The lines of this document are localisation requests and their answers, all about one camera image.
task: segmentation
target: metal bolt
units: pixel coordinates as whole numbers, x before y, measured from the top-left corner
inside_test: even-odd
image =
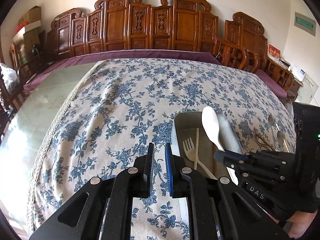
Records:
[[[227,177],[222,177],[220,178],[220,182],[222,184],[228,184],[230,182],[230,179],[228,179]]]
[[[192,169],[190,169],[189,167],[184,167],[184,168],[182,168],[182,172],[183,172],[184,174],[189,174],[189,173],[191,173],[191,171],[192,171]]]
[[[91,183],[92,185],[99,184],[100,181],[101,181],[101,179],[98,178],[98,177],[94,177],[94,178],[90,179],[90,183]]]
[[[135,173],[138,172],[138,169],[137,169],[136,167],[131,167],[131,168],[128,169],[128,172],[129,172],[130,174],[135,174]]]

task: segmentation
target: red object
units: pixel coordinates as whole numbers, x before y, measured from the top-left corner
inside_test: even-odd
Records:
[[[28,25],[29,23],[28,22],[25,22],[25,23],[21,23],[18,28],[16,29],[15,33],[14,34],[17,34],[24,26]]]

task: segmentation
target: blue flower pattern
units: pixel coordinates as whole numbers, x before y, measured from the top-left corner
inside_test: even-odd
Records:
[[[228,117],[244,152],[259,149],[254,127],[273,142],[270,113],[295,149],[292,117],[254,74],[186,60],[108,60],[78,90],[51,140],[35,189],[35,228],[90,178],[115,177],[153,142],[151,196],[133,200],[130,239],[189,238],[168,194],[164,145],[178,113],[207,105]]]

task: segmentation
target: gray container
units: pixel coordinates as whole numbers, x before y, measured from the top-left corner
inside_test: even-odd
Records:
[[[192,139],[196,144],[196,129],[199,128],[199,146],[198,158],[217,178],[226,176],[230,178],[227,168],[218,163],[213,158],[213,153],[218,150],[217,147],[209,140],[202,126],[202,112],[184,112],[177,114],[174,118],[171,131],[171,149],[174,155],[181,156],[185,159],[186,165],[193,168],[193,162],[188,160],[183,150],[183,141],[187,138]],[[243,154],[239,140],[231,126],[230,121],[223,114],[217,114],[220,133],[219,140],[224,149],[230,150],[239,154]],[[207,177],[204,170],[198,165],[199,170]]]

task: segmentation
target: marble tabletop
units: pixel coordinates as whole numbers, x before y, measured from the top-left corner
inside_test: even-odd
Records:
[[[30,174],[44,135],[69,93],[94,64],[50,73],[24,102],[2,140],[0,199],[24,229]]]

